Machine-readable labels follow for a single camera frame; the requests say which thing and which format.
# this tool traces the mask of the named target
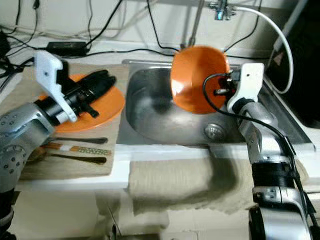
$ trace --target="white wall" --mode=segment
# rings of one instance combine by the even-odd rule
[[[35,14],[32,9],[34,0],[22,0],[20,25],[34,27]],[[270,16],[277,24],[283,26],[298,0],[262,0],[262,12]],[[118,0],[92,0],[94,16],[91,28],[102,27]],[[237,3],[257,6],[259,0],[230,0]],[[192,30],[197,0],[160,0],[152,8],[155,25],[160,41],[164,44],[179,45],[187,41]],[[18,0],[0,1],[0,24],[13,24],[17,12]],[[126,0],[114,16],[110,27],[117,27],[125,19],[128,21],[138,10],[146,6],[145,0]],[[87,28],[89,19],[88,0],[40,0],[40,20],[38,29],[59,30],[76,33]],[[202,12],[197,34],[197,44],[223,48],[248,34],[256,16],[251,13],[239,12],[230,21],[214,20],[212,10],[205,8]],[[186,40],[183,38],[186,28]],[[105,36],[112,36],[116,31],[106,31]],[[251,54],[252,49],[264,55],[272,49],[277,35],[264,22],[259,21],[254,35],[236,45],[228,53]],[[113,40],[138,43],[156,43],[150,17],[145,11],[142,18],[133,26],[123,30]]]

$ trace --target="utensil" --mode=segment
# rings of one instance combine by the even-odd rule
[[[70,78],[75,82],[81,80],[84,74],[74,74]],[[100,125],[110,122],[117,117],[125,106],[125,98],[122,92],[115,86],[110,88],[103,96],[94,101],[90,106],[99,112],[99,116],[93,118],[89,113],[84,112],[80,114],[76,122],[64,122],[55,127],[57,133],[77,133],[94,129]]]
[[[56,150],[66,151],[66,152],[71,151],[71,152],[97,154],[97,155],[105,155],[105,156],[110,156],[112,153],[110,150],[106,150],[106,149],[84,147],[84,146],[72,146],[72,145],[66,145],[66,144],[54,143],[54,142],[50,142],[46,145],[43,145],[42,147],[46,149],[56,149]]]
[[[218,49],[208,46],[193,46],[177,53],[172,62],[171,92],[173,101],[180,108],[196,114],[213,113],[202,92],[202,84],[211,74],[228,73],[226,56]],[[219,79],[213,78],[206,86],[210,100],[218,107],[226,101],[223,95],[214,96],[214,90],[223,89]]]
[[[96,138],[74,138],[74,137],[49,137],[46,143],[50,143],[53,141],[75,141],[75,142],[83,142],[90,144],[106,144],[108,142],[108,138],[106,137],[96,137]]]
[[[95,163],[95,164],[104,164],[107,162],[106,157],[68,156],[68,155],[63,155],[63,154],[48,153],[43,147],[38,147],[30,154],[28,161],[27,161],[27,164],[37,163],[39,161],[42,161],[47,156],[64,158],[64,159],[79,160],[79,161],[88,162],[88,163]]]

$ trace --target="sink drain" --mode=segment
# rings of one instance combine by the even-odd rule
[[[209,123],[204,129],[205,135],[213,141],[221,141],[226,138],[226,131],[218,124]]]

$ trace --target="white hose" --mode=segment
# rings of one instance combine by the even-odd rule
[[[284,48],[286,50],[286,54],[287,54],[288,60],[289,60],[289,80],[288,80],[288,83],[287,83],[285,89],[282,90],[282,91],[277,89],[276,86],[272,82],[270,82],[270,84],[272,85],[272,87],[274,88],[274,90],[277,93],[285,94],[290,89],[292,81],[293,81],[293,78],[294,78],[294,60],[293,60],[293,57],[292,57],[292,53],[291,53],[291,49],[290,49],[289,43],[288,43],[285,35],[282,33],[280,28],[269,17],[267,17],[266,15],[264,15],[263,13],[261,13],[259,11],[256,11],[254,9],[247,8],[247,7],[241,7],[241,6],[236,7],[235,10],[244,11],[244,12],[251,12],[251,13],[259,15],[260,17],[264,18],[274,28],[274,30],[279,34],[279,37],[281,38],[281,40],[283,42],[283,45],[284,45]]]

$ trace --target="orange plate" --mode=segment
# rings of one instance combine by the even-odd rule
[[[174,56],[171,69],[171,91],[173,101],[180,108],[196,114],[213,113],[207,103],[202,84],[211,74],[228,73],[226,56],[218,49],[208,46],[193,46]],[[212,78],[206,85],[210,100],[220,108],[225,96],[214,96],[215,89],[222,88],[221,77]]]
[[[74,74],[71,75],[70,78],[74,81],[79,81],[85,75],[83,74]],[[125,106],[125,98],[122,92],[113,86],[109,91],[107,91],[103,96],[101,96],[98,100],[94,101],[90,104],[93,109],[99,112],[99,116],[93,118],[89,113],[82,113],[76,122],[65,122],[59,126],[57,126],[57,133],[75,133],[81,132],[89,129],[96,128],[102,124],[105,124],[111,120],[113,120],[116,116],[118,116],[122,109]]]

